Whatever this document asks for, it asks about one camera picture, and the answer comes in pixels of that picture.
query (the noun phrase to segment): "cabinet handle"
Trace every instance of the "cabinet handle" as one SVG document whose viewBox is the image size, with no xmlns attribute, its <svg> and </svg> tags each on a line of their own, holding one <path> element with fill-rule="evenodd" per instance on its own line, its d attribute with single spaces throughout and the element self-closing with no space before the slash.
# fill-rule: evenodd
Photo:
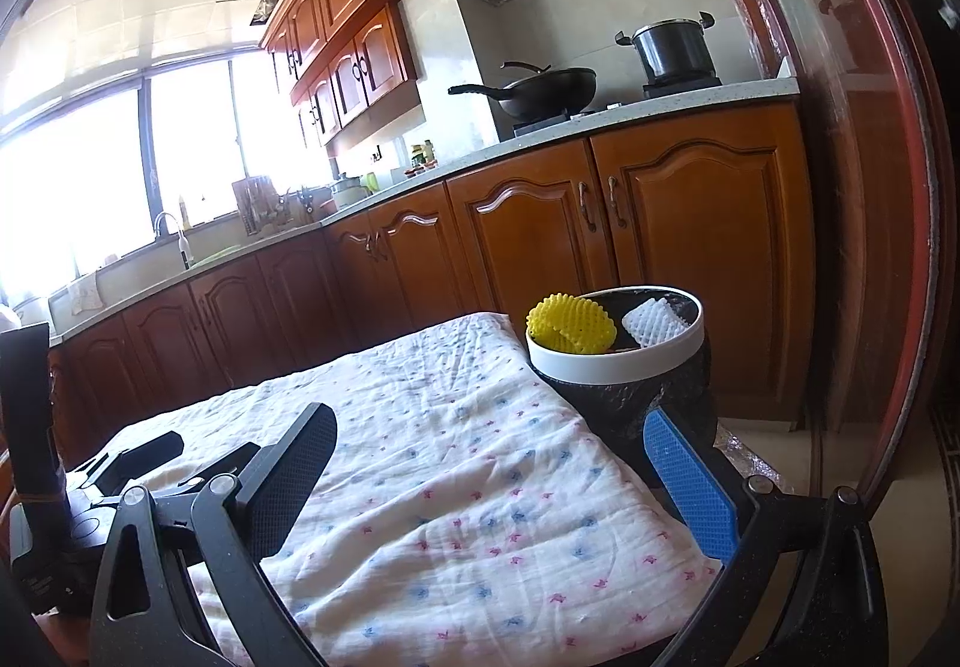
<svg viewBox="0 0 960 667">
<path fill-rule="evenodd" d="M 580 189 L 580 213 L 587 221 L 587 230 L 592 233 L 597 230 L 597 227 L 595 223 L 590 222 L 590 214 L 587 211 L 587 183 L 582 181 L 578 187 Z"/>
<path fill-rule="evenodd" d="M 613 210 L 613 217 L 616 218 L 618 226 L 625 228 L 627 221 L 620 216 L 620 209 L 616 206 L 616 177 L 608 177 L 607 184 L 610 186 L 610 208 Z"/>
</svg>

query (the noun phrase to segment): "pot handle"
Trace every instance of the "pot handle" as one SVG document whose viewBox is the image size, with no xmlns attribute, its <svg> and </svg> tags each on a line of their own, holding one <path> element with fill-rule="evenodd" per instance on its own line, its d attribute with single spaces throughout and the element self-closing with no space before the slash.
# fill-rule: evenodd
<svg viewBox="0 0 960 667">
<path fill-rule="evenodd" d="M 494 101 L 509 101 L 514 97 L 512 90 L 487 88 L 483 85 L 453 85 L 446 93 L 448 93 L 448 95 L 461 95 L 465 92 L 478 92 L 481 95 L 486 95 L 488 98 L 493 98 Z"/>
<path fill-rule="evenodd" d="M 531 62 L 522 62 L 518 59 L 506 59 L 503 61 L 501 68 L 526 68 L 528 71 L 533 71 L 535 74 L 546 73 L 550 70 L 550 65 L 540 68 L 539 65 L 534 65 Z"/>
</svg>

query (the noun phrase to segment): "metal screw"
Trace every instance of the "metal screw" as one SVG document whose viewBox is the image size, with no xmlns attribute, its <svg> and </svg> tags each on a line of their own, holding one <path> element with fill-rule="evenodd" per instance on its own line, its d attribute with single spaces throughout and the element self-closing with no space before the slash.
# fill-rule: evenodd
<svg viewBox="0 0 960 667">
<path fill-rule="evenodd" d="M 773 493 L 774 483 L 763 475 L 751 475 L 747 479 L 747 487 L 755 494 L 769 494 Z"/>
<path fill-rule="evenodd" d="M 217 475 L 210 480 L 210 490 L 217 496 L 224 496 L 233 490 L 233 475 Z"/>
<path fill-rule="evenodd" d="M 143 501 L 143 498 L 147 495 L 147 492 L 141 488 L 139 485 L 134 485 L 133 488 L 123 494 L 124 504 L 137 504 L 138 502 Z"/>
<path fill-rule="evenodd" d="M 860 501 L 860 496 L 848 485 L 841 485 L 837 488 L 837 499 L 840 499 L 844 504 L 856 504 Z"/>
</svg>

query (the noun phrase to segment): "black frying pan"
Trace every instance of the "black frying pan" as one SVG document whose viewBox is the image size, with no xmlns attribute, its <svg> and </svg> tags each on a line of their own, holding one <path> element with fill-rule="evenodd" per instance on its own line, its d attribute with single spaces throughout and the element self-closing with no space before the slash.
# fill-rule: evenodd
<svg viewBox="0 0 960 667">
<path fill-rule="evenodd" d="M 455 85 L 450 95 L 478 92 L 499 101 L 504 112 L 518 122 L 540 122 L 560 114 L 576 114 L 587 107 L 597 92 L 597 74 L 592 68 L 550 70 L 529 62 L 506 61 L 501 68 L 526 68 L 535 75 L 505 88 L 486 85 Z"/>
</svg>

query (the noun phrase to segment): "speckled countertop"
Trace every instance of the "speckled countertop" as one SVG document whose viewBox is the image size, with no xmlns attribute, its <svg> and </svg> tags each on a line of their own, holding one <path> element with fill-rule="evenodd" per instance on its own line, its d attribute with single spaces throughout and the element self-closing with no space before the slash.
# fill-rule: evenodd
<svg viewBox="0 0 960 667">
<path fill-rule="evenodd" d="M 704 109 L 705 107 L 720 106 L 720 104 L 733 104 L 752 100 L 769 100 L 771 98 L 791 98 L 799 94 L 800 88 L 797 85 L 797 80 L 792 77 L 785 79 L 759 80 L 758 82 L 741 82 L 734 83 L 733 85 L 721 85 L 718 88 L 692 90 L 690 92 L 682 92 L 676 95 L 664 96 L 662 98 L 654 98 L 649 101 L 640 101 L 635 104 L 626 104 L 626 106 L 617 107 L 616 109 L 607 109 L 605 112 L 587 114 L 586 116 L 579 117 L 578 119 L 570 120 L 570 122 L 562 122 L 558 125 L 552 125 L 549 128 L 542 128 L 539 131 L 534 131 L 534 133 L 527 133 L 526 136 L 517 136 L 516 138 L 511 138 L 508 141 L 502 141 L 499 144 L 493 144 L 491 147 L 486 147 L 484 149 L 477 150 L 476 152 L 470 152 L 469 155 L 458 157 L 457 160 L 451 160 L 450 162 L 439 165 L 437 168 L 434 168 L 430 171 L 417 174 L 411 179 L 400 181 L 400 183 L 394 184 L 392 187 L 387 187 L 387 189 L 381 190 L 381 192 L 373 194 L 363 201 L 353 204 L 342 211 L 331 214 L 331 216 L 325 217 L 319 222 L 302 226 L 300 228 L 290 229 L 289 231 L 280 232 L 280 234 L 274 235 L 273 237 L 264 238 L 264 240 L 253 242 L 239 250 L 224 254 L 222 258 L 211 259 L 211 261 L 206 261 L 201 266 L 195 266 L 189 271 L 184 271 L 174 275 L 173 277 L 169 277 L 166 280 L 162 280 L 155 285 L 151 285 L 150 288 L 145 288 L 140 290 L 138 293 L 134 293 L 133 296 L 130 296 L 121 302 L 112 304 L 99 314 L 86 319 L 83 321 L 83 323 L 79 323 L 77 326 L 69 328 L 69 330 L 65 331 L 63 334 L 53 336 L 50 340 L 50 344 L 51 346 L 55 346 L 62 341 L 66 341 L 67 339 L 76 336 L 78 333 L 82 333 L 87 328 L 96 325 L 100 321 L 106 320 L 107 317 L 117 314 L 117 312 L 123 312 L 123 310 L 127 307 L 131 307 L 133 304 L 136 304 L 143 299 L 160 293 L 161 290 L 171 288 L 172 286 L 177 285 L 184 280 L 192 279 L 196 275 L 203 274 L 203 272 L 209 271 L 210 269 L 215 269 L 223 266 L 224 264 L 228 264 L 229 261 L 234 261 L 234 259 L 237 258 L 243 258 L 243 256 L 248 256 L 251 253 L 255 253 L 257 250 L 262 250 L 264 247 L 270 247 L 282 241 L 291 240 L 293 237 L 299 237 L 300 235 L 308 234 L 309 232 L 318 230 L 323 226 L 343 220 L 344 218 L 347 218 L 352 214 L 356 214 L 359 211 L 376 206 L 377 204 L 387 201 L 390 198 L 395 198 L 411 192 L 411 190 L 422 187 L 424 184 L 433 184 L 435 181 L 440 181 L 454 174 L 462 173 L 470 168 L 475 168 L 483 165 L 484 163 L 498 160 L 498 158 L 506 157 L 506 155 L 512 155 L 514 152 L 523 152 L 524 150 L 533 149 L 534 147 L 543 146 L 544 144 L 554 141 L 562 141 L 575 136 L 587 136 L 589 133 L 596 133 L 597 131 L 606 130 L 607 128 L 616 128 L 618 126 L 629 125 L 649 117 L 656 117 L 675 112 L 689 112 L 693 109 Z"/>
</svg>

